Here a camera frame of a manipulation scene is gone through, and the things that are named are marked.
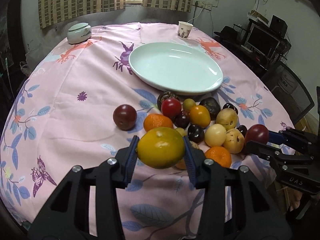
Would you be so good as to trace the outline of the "dark red plum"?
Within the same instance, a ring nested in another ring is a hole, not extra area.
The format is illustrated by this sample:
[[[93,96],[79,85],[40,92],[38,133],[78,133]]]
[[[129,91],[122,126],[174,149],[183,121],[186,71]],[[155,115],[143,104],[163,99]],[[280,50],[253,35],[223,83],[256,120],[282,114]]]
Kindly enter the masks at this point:
[[[135,126],[136,120],[137,112],[130,105],[120,105],[113,112],[114,123],[123,131],[131,130]]]
[[[256,141],[262,144],[267,144],[269,140],[268,129],[261,124],[253,125],[246,133],[245,143],[249,141]]]

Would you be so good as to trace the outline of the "tan dimpled fruit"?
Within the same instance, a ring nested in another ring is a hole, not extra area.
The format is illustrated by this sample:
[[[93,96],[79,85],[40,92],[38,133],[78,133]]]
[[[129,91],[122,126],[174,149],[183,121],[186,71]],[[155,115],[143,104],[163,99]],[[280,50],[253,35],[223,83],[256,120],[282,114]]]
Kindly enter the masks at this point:
[[[236,129],[229,129],[223,147],[231,154],[238,154],[242,151],[245,144],[245,137]]]

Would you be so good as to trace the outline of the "large orange mandarin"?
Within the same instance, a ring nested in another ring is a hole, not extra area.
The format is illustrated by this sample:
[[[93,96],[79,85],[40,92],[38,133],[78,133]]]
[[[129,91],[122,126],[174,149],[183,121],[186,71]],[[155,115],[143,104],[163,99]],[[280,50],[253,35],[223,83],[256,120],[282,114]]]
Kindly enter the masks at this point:
[[[213,146],[204,155],[225,168],[230,168],[232,164],[231,154],[222,146]]]

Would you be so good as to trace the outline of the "yellow pear-like fruit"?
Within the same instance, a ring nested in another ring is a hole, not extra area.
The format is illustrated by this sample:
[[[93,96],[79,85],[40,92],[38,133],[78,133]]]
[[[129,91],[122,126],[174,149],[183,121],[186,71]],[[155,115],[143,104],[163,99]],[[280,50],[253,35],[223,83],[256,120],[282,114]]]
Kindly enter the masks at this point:
[[[238,115],[231,108],[222,109],[215,120],[216,124],[222,125],[226,130],[236,128],[238,123]]]

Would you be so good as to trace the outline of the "pale yellow round fruit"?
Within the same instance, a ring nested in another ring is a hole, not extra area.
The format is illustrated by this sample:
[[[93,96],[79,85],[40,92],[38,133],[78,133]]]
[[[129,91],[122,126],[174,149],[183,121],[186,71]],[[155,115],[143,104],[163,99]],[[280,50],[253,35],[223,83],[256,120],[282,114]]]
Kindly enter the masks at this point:
[[[226,139],[226,129],[221,124],[213,124],[204,133],[204,141],[210,146],[222,146]]]

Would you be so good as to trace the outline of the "black cherry fruit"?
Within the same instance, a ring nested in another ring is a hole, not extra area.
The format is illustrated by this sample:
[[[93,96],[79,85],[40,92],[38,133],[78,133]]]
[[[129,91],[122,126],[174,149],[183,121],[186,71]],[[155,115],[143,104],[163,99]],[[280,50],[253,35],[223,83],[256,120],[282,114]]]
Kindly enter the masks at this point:
[[[239,114],[238,109],[231,103],[224,104],[223,109],[232,109],[236,112],[236,114]]]

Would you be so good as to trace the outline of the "striped pepino melon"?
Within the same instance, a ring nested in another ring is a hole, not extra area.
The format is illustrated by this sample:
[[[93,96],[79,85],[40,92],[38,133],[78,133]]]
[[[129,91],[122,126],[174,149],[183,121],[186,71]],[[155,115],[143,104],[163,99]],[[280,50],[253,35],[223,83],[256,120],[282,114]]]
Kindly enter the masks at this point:
[[[193,141],[190,141],[190,144],[191,144],[192,148],[200,150],[200,147],[199,147],[199,145],[197,143],[195,143]]]

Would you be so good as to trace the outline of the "large yellow-green citrus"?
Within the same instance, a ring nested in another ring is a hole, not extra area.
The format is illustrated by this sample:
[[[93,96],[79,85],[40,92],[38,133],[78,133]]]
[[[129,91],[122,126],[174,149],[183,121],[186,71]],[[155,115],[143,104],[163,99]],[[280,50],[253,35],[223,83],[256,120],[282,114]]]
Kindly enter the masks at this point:
[[[185,145],[178,131],[157,127],[148,131],[137,145],[138,159],[155,169],[175,166],[184,156]]]

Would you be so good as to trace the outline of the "black mesh chair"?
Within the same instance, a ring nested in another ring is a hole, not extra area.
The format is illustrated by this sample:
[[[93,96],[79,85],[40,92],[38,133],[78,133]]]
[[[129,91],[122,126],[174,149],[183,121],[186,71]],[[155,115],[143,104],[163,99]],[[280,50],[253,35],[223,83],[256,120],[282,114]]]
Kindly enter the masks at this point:
[[[285,108],[294,125],[315,106],[301,79],[281,61],[271,66],[261,80]]]

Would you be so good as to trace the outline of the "dark flat persimmon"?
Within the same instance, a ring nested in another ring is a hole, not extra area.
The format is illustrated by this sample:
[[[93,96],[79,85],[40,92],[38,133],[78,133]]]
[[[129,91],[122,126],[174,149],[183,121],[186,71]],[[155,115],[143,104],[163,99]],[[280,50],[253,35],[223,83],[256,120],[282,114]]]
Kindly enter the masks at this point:
[[[219,103],[213,97],[201,100],[199,105],[206,107],[212,121],[216,120],[218,113],[221,111]]]

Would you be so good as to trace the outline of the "dark black plum centre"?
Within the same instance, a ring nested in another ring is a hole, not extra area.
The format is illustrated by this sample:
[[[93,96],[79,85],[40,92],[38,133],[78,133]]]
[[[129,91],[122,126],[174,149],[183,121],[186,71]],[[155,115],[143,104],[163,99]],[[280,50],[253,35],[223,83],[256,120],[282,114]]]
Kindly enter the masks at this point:
[[[197,144],[204,141],[204,129],[198,125],[190,125],[187,134],[188,139]]]

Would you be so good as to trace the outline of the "computer monitor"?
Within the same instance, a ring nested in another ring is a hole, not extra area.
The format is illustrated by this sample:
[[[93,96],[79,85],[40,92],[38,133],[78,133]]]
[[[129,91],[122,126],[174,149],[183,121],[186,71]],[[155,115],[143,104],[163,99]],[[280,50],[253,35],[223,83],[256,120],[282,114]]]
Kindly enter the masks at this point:
[[[280,38],[266,25],[250,22],[244,36],[244,44],[271,59],[280,45]]]

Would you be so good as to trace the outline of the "dark purple plum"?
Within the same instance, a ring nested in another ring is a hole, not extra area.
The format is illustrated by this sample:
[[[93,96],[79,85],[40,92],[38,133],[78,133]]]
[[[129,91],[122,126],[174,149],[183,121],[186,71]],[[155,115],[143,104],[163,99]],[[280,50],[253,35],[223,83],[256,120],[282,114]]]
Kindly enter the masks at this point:
[[[186,129],[190,124],[189,113],[187,111],[181,111],[173,120],[174,125],[177,128]]]

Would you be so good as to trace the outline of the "red tomato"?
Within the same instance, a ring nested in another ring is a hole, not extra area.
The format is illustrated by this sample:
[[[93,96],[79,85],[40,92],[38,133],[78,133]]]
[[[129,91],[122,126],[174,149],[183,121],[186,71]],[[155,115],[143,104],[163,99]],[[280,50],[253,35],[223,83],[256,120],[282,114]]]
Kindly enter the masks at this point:
[[[182,106],[179,100],[176,98],[168,98],[162,102],[161,112],[168,118],[174,118],[180,114]]]

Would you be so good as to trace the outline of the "dark brown mangosteen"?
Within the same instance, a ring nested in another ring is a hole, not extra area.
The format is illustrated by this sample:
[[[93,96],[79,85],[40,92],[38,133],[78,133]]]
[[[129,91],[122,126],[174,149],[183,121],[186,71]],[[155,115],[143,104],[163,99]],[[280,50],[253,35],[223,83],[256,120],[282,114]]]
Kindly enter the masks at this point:
[[[163,101],[166,100],[166,99],[169,99],[169,98],[175,98],[178,101],[180,101],[180,98],[175,93],[173,93],[172,91],[169,91],[169,90],[164,91],[157,98],[157,107],[158,107],[158,109],[160,111],[161,111],[161,106],[162,106]]]

